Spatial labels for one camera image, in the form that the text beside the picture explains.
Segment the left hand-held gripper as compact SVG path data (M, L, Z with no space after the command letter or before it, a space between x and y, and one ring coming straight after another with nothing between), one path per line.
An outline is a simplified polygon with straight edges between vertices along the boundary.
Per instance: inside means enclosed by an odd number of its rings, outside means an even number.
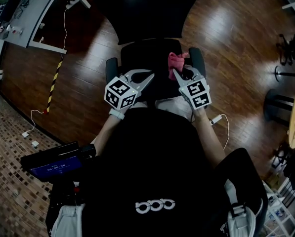
M114 77L105 87L104 100L114 109L132 106L138 95L153 80L151 70L136 69L124 76Z

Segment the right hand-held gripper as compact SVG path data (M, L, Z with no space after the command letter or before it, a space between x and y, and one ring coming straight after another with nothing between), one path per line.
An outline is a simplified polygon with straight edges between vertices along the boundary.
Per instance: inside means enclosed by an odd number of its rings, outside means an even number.
M185 66L182 72L173 69L173 74L180 86L179 92L193 110L212 103L210 87L197 68Z

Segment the pink cloth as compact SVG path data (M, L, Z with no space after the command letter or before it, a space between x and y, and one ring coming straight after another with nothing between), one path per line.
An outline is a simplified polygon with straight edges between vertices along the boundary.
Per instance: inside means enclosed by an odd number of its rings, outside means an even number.
M176 69L179 73L182 73L183 66L185 63L185 58L188 53L182 53L176 55L175 53L171 52L168 56L168 71L169 71L169 79L176 80L173 70Z

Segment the black mesh chair backrest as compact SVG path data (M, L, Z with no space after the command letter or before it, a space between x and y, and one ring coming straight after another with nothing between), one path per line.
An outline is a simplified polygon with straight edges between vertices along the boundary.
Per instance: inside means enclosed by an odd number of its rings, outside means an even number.
M119 44L181 38L196 0L93 0L112 24Z

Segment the person's left forearm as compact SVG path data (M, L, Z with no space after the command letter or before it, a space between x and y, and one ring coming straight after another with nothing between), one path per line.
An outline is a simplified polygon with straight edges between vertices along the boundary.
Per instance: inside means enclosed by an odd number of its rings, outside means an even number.
M120 121L121 119L114 115L110 115L108 117L99 134L91 142L91 144L93 144L96 149L96 156L102 155L109 138Z

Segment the grey shoulder bag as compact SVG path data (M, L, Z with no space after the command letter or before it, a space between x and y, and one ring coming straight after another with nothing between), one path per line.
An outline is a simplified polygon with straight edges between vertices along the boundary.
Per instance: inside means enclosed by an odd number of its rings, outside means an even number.
M253 237L256 229L256 215L249 207L238 203L236 188L229 179L226 180L224 189L231 204L227 216L229 237Z

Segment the black chair seat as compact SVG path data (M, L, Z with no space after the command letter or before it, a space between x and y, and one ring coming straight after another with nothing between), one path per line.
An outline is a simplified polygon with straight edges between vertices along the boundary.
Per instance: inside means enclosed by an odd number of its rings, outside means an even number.
M120 74L130 70L151 70L155 75L146 86L137 102L148 102L180 96L179 84L169 79L168 56L173 52L182 54L181 44L176 39L148 39L137 41L121 49Z

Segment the person's light trousers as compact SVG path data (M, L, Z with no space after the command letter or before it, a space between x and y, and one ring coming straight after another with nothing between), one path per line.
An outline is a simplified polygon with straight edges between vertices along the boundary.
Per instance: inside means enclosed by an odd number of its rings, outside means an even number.
M186 112L182 110L174 98L136 102L126 114L126 119L151 124L187 123L192 124Z

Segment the white wristband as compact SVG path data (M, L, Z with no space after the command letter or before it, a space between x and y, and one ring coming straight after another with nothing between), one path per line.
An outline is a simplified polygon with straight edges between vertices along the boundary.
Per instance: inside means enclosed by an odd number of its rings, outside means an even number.
M113 108L109 111L109 115L113 115L121 120L123 120L125 118L125 115L123 113L121 113L120 111L115 110Z

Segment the person in black vest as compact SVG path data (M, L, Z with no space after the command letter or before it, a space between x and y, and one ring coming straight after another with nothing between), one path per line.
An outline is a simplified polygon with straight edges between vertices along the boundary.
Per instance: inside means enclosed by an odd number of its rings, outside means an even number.
M83 237L229 237L227 179L256 215L257 237L268 203L246 149L213 168L192 124L125 117L81 181Z

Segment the black coat rack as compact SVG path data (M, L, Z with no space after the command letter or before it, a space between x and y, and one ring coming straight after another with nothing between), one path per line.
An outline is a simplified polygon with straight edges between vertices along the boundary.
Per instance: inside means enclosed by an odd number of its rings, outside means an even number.
M293 78L295 78L295 73L281 72L280 71L280 66L275 67L274 75L275 75L275 79L276 79L277 82L280 82L281 77L293 77Z

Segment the black stool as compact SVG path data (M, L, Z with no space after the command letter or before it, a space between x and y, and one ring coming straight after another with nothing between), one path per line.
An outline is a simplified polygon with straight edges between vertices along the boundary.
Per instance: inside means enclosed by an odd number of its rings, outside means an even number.
M266 121L274 121L285 127L290 125L290 117L294 105L294 98L280 95L275 89L270 89L264 99L263 115ZM288 119L281 118L281 114L288 112Z

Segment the grey desk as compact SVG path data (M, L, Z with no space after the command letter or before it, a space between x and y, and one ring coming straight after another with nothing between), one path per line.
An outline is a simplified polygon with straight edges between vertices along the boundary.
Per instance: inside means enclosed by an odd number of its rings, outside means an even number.
M9 33L6 39L8 43L12 43L24 48L29 46L37 47L45 50L50 50L54 52L58 52L61 54L66 54L66 50L63 48L58 48L55 46L47 45L44 43L40 43L34 41L34 37L37 33L37 30L42 23L44 16L46 15L47 11L49 10L50 6L55 0L30 0L29 5L27 8L23 9L23 12L19 18L11 20L11 25L20 27L23 29L21 35L15 35L13 33ZM79 0L81 4L83 4L86 8L90 8L91 5L87 0Z

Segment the black screen device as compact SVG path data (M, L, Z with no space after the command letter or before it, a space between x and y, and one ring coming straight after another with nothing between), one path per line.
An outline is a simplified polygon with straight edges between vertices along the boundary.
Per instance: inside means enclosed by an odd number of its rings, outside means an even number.
M20 159L21 167L42 182L55 183L61 179L74 179L92 164L96 156L93 144L79 146L71 142L40 151Z

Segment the black laptop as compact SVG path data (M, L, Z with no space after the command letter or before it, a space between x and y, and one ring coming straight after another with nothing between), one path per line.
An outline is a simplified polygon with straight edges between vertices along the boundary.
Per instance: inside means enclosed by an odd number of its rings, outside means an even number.
M10 21L20 1L21 0L8 0L0 14L0 19L4 22Z

